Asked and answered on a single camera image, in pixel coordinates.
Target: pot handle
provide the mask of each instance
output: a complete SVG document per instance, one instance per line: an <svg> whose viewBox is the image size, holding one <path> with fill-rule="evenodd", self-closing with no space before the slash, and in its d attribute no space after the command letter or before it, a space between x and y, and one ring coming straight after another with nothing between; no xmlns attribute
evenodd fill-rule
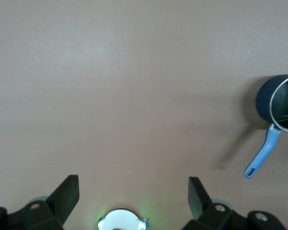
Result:
<svg viewBox="0 0 288 230"><path fill-rule="evenodd" d="M274 124L272 124L268 128L267 133L265 135L264 145L261 147L259 152L256 154L254 159L251 161L249 166L244 171L244 176L246 178L252 178L258 171L260 166L263 164L265 159L267 159L267 157L270 155L270 153L272 152L278 141L280 132L281 130Z"/></svg>

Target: white dome device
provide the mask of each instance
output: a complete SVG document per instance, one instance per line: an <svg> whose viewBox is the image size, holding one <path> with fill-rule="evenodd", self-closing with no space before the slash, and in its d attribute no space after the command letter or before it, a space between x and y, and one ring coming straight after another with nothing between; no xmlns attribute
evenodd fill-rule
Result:
<svg viewBox="0 0 288 230"><path fill-rule="evenodd" d="M99 230L149 230L149 219L138 218L126 209L109 212L98 222Z"/></svg>

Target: black mechanical part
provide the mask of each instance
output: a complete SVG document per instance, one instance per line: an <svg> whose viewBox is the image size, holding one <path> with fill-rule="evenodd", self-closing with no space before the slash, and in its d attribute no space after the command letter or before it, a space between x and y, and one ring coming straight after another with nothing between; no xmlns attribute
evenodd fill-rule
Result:
<svg viewBox="0 0 288 230"><path fill-rule="evenodd" d="M189 178L188 201L194 219L182 230L286 230L270 213L252 211L245 218L226 205L213 203L197 177Z"/></svg>
<svg viewBox="0 0 288 230"><path fill-rule="evenodd" d="M79 179L69 175L46 201L34 201L12 214L0 207L0 230L63 230L79 200Z"/></svg>

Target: beige surface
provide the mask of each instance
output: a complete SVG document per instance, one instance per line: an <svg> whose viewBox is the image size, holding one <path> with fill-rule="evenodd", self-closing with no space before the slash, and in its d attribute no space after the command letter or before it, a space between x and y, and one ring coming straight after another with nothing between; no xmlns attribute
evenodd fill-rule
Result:
<svg viewBox="0 0 288 230"><path fill-rule="evenodd" d="M66 230L117 207L180 230L189 176L242 214L288 228L288 134L264 141L254 98L288 74L288 1L0 1L0 206L81 198Z"/></svg>

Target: saucepan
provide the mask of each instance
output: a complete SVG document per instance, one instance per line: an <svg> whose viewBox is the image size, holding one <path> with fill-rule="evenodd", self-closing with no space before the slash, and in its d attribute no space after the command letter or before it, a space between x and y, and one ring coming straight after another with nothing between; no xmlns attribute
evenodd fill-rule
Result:
<svg viewBox="0 0 288 230"><path fill-rule="evenodd" d="M277 75L262 85L256 97L256 110L271 126L264 145L244 171L246 178L257 173L274 149L281 131L288 132L288 74Z"/></svg>

